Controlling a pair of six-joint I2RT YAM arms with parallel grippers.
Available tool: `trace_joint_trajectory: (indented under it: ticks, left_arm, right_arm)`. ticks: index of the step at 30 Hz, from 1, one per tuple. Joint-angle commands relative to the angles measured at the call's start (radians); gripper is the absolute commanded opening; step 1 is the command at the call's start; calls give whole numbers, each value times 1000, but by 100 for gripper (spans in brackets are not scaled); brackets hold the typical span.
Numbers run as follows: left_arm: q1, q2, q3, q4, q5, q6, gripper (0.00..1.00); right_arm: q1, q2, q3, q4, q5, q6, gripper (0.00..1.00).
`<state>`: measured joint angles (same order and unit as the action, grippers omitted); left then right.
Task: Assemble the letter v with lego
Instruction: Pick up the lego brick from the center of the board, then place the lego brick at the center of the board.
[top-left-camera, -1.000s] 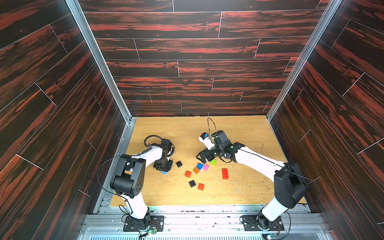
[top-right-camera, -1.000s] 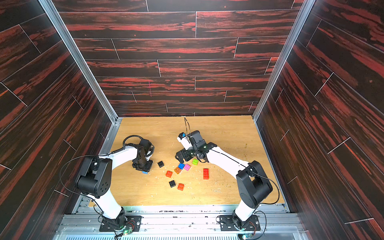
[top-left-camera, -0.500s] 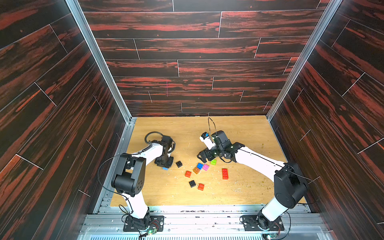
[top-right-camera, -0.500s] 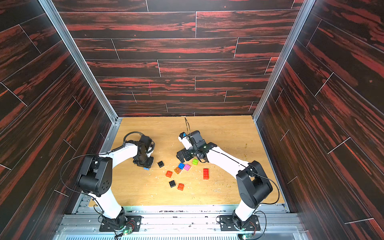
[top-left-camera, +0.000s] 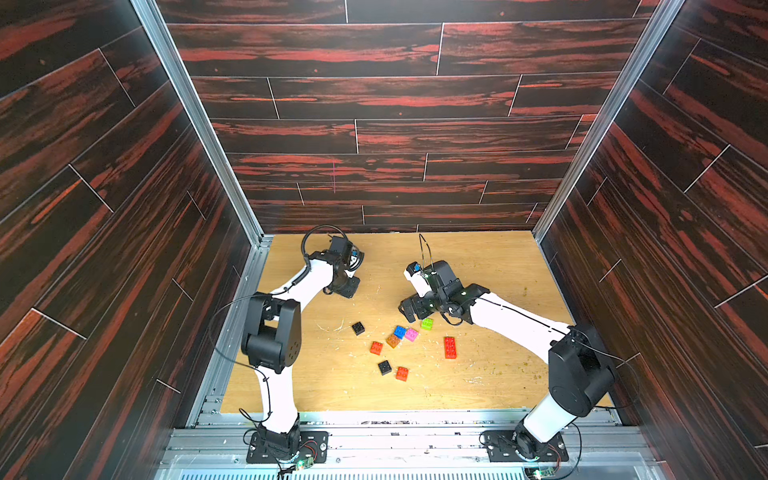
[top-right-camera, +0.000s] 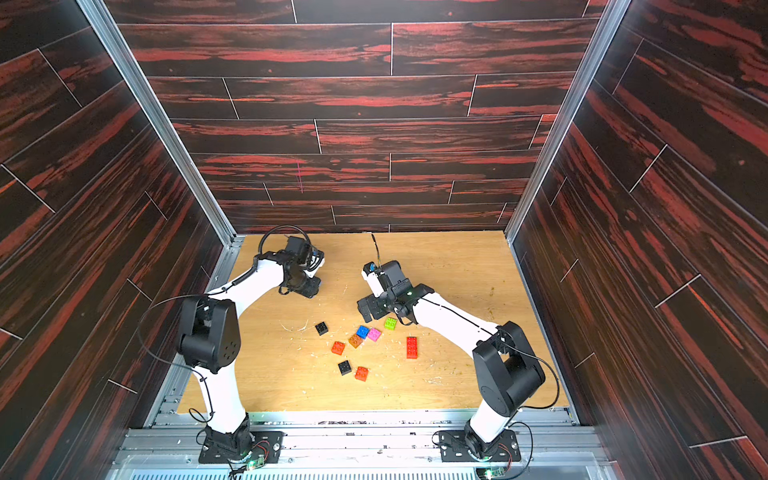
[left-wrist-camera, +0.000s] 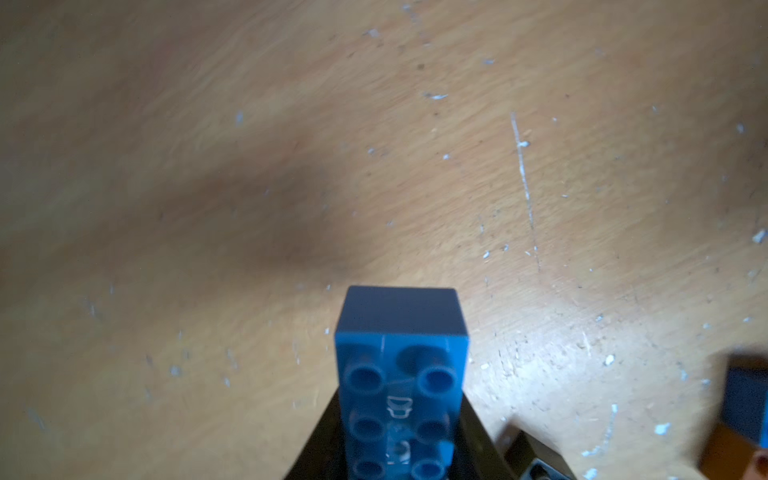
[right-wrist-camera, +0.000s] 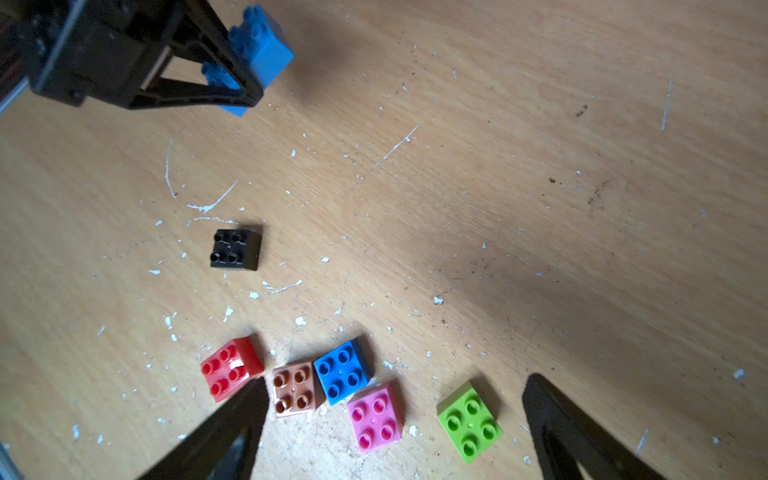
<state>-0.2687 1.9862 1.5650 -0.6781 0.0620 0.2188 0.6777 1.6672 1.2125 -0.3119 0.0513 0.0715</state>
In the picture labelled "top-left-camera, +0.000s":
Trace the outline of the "red lego brick small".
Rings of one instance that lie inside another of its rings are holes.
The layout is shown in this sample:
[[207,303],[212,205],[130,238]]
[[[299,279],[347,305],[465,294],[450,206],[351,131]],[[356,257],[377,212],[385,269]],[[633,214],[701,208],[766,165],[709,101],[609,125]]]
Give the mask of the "red lego brick small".
[[383,344],[381,342],[374,341],[371,344],[370,352],[374,355],[380,356],[383,351]]

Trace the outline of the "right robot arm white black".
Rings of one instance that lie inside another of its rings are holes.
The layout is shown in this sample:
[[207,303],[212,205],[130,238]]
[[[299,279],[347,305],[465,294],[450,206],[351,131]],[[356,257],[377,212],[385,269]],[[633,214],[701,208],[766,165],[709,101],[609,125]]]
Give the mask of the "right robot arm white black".
[[413,262],[404,276],[415,289],[398,306],[406,320],[424,320],[433,313],[455,318],[498,333],[546,363],[548,393],[512,434],[523,460],[541,458],[561,430],[586,417],[615,384],[614,359],[593,327],[550,320],[484,286],[465,286],[443,260],[425,266]]

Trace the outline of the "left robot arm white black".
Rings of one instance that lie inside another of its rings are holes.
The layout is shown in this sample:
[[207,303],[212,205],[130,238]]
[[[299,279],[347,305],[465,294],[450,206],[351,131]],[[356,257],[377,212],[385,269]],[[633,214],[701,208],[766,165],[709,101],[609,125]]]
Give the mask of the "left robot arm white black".
[[262,378],[264,418],[253,439],[283,458],[300,448],[300,416],[294,400],[293,365],[302,346],[302,313],[320,293],[351,298],[360,279],[355,272],[364,253],[344,233],[332,235],[329,246],[309,253],[305,234],[300,244],[303,268],[281,287],[254,293],[248,301],[241,352]]

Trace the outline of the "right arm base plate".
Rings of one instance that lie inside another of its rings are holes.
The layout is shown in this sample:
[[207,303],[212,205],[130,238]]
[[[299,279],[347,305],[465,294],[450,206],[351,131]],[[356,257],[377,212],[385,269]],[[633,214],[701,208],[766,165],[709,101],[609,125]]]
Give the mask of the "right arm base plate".
[[486,430],[479,435],[479,441],[491,462],[564,463],[569,460],[561,433],[548,442],[541,442],[523,431]]

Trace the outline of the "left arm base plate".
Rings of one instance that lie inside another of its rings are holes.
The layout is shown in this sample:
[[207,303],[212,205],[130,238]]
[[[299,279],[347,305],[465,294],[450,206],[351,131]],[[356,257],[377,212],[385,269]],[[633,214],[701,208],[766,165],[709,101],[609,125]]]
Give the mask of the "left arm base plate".
[[298,431],[276,434],[266,430],[249,429],[243,436],[247,445],[247,464],[289,464],[298,462],[302,468],[323,464],[327,460],[329,433],[327,431]]

